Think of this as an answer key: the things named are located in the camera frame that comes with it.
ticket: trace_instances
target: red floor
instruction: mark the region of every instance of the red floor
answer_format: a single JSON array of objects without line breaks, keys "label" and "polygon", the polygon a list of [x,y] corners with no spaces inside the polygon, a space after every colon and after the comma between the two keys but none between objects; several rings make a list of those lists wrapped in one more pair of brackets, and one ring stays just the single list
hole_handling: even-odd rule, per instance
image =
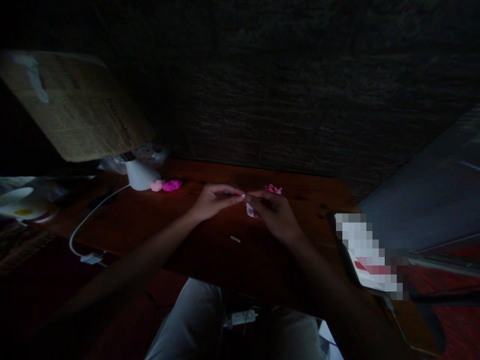
[{"label": "red floor", "polygon": [[[0,342],[21,341],[101,269],[80,263],[69,252],[66,241],[56,240],[9,275],[0,277]],[[410,270],[411,283],[422,293],[480,285],[474,277],[418,265]],[[160,271],[149,288],[105,331],[89,358],[143,359],[185,281],[183,276]],[[436,307],[435,312],[446,335],[444,358],[479,359],[480,308]]]}]

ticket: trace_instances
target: desk surface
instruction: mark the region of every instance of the desk surface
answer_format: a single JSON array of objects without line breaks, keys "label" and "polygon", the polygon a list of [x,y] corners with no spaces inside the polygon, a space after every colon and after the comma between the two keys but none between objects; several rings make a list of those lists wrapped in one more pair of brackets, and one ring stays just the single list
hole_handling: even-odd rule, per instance
[{"label": "desk surface", "polygon": [[[111,206],[99,209],[83,225],[76,241],[123,255],[183,214],[196,201],[206,183],[234,183],[245,191],[273,184],[283,187],[282,194],[288,198],[298,223],[318,251],[339,273],[345,274],[336,240],[326,219],[331,211],[360,211],[342,180],[173,159],[168,159],[160,172],[164,179],[181,179],[184,185],[173,192],[135,191],[131,188],[121,191]],[[126,176],[102,173],[64,199],[59,204],[62,207],[60,213],[41,227],[69,238],[88,214],[89,201],[103,194],[117,176],[117,188],[128,183]],[[230,239],[230,236],[241,242]],[[322,317],[293,258],[262,222],[247,216],[243,203],[200,224],[164,268],[271,304]],[[376,304],[372,295],[364,291],[362,294],[369,303]],[[414,304],[411,301],[393,302],[410,345],[439,355],[438,347]]]}]

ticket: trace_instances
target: white lamp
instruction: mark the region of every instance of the white lamp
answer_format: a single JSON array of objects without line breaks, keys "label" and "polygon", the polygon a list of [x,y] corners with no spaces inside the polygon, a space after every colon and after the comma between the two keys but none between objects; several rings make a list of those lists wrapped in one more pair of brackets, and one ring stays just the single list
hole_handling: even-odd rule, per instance
[{"label": "white lamp", "polygon": [[130,151],[121,156],[125,160],[126,173],[132,189],[138,191],[148,190],[152,181],[161,179],[157,171],[135,158]]}]

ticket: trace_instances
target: newspaper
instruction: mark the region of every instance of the newspaper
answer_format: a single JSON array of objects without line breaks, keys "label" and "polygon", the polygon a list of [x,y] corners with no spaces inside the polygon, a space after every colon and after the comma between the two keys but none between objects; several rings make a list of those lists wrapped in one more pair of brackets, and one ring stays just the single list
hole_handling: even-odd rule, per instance
[{"label": "newspaper", "polygon": [[0,77],[67,161],[119,155],[155,137],[96,56],[3,51]]}]

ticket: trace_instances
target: lamp base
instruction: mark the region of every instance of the lamp base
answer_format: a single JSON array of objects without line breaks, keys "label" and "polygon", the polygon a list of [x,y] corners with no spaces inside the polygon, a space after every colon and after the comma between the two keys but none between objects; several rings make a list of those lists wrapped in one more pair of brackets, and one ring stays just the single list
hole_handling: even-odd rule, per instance
[{"label": "lamp base", "polygon": [[152,181],[162,178],[156,170],[138,159],[125,162],[125,167],[128,181],[134,190],[148,190]]}]

